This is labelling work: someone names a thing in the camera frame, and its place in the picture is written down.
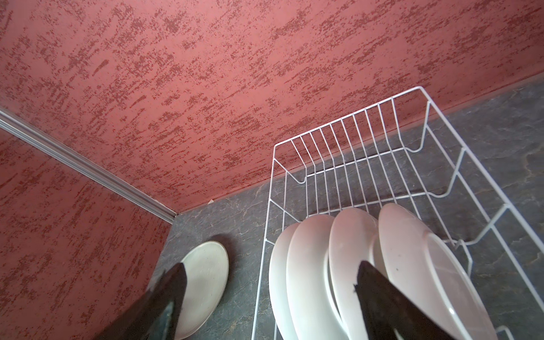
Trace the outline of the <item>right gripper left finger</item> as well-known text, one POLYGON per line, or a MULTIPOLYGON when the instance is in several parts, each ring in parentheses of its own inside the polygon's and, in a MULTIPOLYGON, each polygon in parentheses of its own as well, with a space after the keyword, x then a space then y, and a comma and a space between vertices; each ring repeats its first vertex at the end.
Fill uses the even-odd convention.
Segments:
POLYGON ((182 263, 163 273, 128 310, 103 329, 96 339, 174 339, 187 287, 182 263))

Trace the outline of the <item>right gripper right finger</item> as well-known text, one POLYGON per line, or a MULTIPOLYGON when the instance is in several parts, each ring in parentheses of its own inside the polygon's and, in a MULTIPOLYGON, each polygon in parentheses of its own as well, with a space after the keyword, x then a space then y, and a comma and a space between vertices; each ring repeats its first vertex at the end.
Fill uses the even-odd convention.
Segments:
POLYGON ((358 268, 358 296, 369 339, 452 339, 370 262, 358 268))

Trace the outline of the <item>white plate orange sunburst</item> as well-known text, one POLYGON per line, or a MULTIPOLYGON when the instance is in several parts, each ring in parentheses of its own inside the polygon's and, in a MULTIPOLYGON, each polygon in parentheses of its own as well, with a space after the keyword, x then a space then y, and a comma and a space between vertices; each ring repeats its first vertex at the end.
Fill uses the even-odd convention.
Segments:
POLYGON ((378 232, 390 282, 455 339, 496 339, 473 283, 446 243, 416 215, 388 203, 378 232))

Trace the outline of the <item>plain grey ceramic plate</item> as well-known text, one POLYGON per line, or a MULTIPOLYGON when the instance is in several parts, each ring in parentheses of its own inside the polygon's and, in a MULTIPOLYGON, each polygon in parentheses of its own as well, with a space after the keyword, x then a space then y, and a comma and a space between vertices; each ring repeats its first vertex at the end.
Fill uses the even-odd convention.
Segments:
POLYGON ((209 319, 225 292, 230 270, 227 250, 216 241, 202 243, 181 262, 186 270, 187 287, 175 339, 190 337, 209 319))

